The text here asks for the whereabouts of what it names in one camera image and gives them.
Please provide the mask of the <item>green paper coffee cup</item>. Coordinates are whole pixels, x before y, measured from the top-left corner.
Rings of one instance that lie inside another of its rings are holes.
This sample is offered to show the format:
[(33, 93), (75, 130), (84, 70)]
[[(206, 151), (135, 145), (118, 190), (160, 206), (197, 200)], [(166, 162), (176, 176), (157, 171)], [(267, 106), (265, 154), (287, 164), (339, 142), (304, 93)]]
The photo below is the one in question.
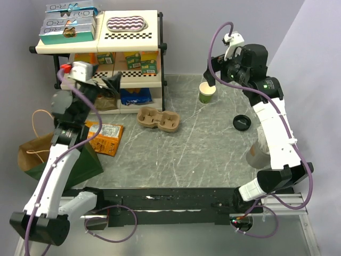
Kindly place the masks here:
[(201, 103), (209, 103), (216, 92), (216, 86), (209, 86), (208, 82), (202, 82), (199, 85), (199, 101)]

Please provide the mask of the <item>black plastic cup lid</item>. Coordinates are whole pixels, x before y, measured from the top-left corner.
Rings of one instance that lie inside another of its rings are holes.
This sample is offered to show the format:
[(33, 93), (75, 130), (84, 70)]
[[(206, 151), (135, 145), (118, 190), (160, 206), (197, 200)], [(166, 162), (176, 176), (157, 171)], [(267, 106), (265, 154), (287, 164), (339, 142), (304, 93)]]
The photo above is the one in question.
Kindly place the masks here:
[(236, 130), (244, 132), (251, 127), (251, 120), (246, 115), (237, 115), (233, 119), (233, 126)]

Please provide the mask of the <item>brown cardboard cup carrier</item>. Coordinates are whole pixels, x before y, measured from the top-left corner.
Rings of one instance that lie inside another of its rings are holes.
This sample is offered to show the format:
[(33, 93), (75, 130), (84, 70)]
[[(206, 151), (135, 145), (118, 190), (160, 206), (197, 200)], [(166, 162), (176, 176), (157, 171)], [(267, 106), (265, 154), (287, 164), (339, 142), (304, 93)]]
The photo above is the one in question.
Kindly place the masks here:
[(180, 124), (179, 114), (172, 111), (158, 111), (156, 108), (142, 107), (136, 116), (137, 122), (143, 127), (155, 128), (173, 133)]

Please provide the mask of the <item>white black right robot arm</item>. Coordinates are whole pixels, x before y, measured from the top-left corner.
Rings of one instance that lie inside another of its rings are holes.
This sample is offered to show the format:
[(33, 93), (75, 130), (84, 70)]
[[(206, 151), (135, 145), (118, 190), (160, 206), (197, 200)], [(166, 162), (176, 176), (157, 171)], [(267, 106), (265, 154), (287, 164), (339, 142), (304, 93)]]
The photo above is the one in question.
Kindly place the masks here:
[(269, 170), (261, 170), (257, 177), (239, 187), (233, 208), (246, 212), (251, 201), (278, 189), (291, 187), (305, 178), (309, 180), (307, 200), (312, 196), (313, 166), (297, 148), (297, 140), (288, 124), (285, 100), (280, 82), (267, 75), (268, 51), (263, 45), (227, 44), (225, 55), (208, 58), (204, 78), (209, 86), (216, 82), (230, 86), (236, 82), (248, 98), (263, 129), (270, 153)]

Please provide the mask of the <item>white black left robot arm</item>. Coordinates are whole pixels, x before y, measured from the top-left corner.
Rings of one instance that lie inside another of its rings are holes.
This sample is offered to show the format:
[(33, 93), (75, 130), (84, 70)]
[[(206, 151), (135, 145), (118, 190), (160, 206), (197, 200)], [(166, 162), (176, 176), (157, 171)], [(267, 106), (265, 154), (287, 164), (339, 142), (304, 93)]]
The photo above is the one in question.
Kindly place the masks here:
[(104, 211), (104, 192), (97, 188), (84, 188), (74, 199), (64, 206), (59, 202), (70, 172), (79, 159), (84, 145), (100, 132), (88, 136), (89, 128), (85, 121), (93, 111), (98, 95), (119, 88), (122, 73), (110, 78), (104, 77), (106, 86), (89, 78), (76, 79), (75, 84), (64, 79), (66, 71), (58, 72), (69, 90), (59, 91), (52, 98), (52, 115), (55, 129), (50, 153), (38, 185), (21, 212), (13, 212), (9, 223), (26, 243), (40, 242), (48, 245), (61, 245), (67, 238), (70, 225), (83, 214), (100, 214)]

